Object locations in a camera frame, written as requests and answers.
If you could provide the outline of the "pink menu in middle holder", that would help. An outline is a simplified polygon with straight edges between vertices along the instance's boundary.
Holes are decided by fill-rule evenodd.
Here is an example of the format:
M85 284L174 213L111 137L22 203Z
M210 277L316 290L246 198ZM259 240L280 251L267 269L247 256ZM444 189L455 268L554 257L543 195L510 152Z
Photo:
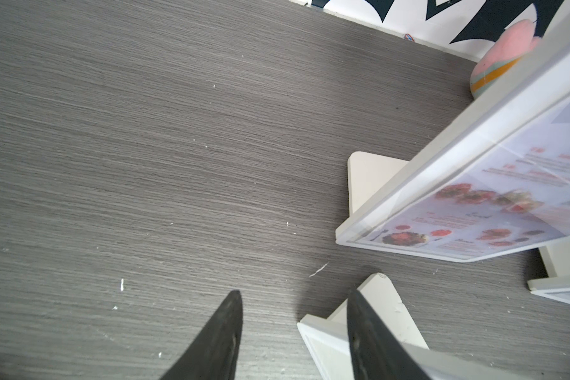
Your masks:
M570 236L570 97L360 239L471 261Z

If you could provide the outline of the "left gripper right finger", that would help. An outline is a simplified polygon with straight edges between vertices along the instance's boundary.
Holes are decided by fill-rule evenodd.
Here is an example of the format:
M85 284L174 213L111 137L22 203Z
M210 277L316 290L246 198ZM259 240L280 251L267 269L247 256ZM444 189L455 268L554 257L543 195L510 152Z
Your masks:
M347 330L355 379L429 380L357 290L348 297Z

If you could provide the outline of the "pink striped plush toy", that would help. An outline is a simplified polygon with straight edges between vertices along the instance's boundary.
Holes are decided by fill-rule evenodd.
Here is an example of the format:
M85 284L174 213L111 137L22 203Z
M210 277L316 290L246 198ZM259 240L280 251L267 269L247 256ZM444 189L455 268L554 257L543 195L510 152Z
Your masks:
M542 41L541 37L535 36L535 29L534 22L522 20L503 32L473 69L470 93L474 99L479 98Z

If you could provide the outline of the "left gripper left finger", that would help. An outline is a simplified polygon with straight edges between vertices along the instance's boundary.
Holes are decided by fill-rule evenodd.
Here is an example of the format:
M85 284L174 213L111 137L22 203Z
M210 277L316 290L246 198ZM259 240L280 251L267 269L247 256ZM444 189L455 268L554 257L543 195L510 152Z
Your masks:
M242 338L243 302L231 291L163 380L235 378Z

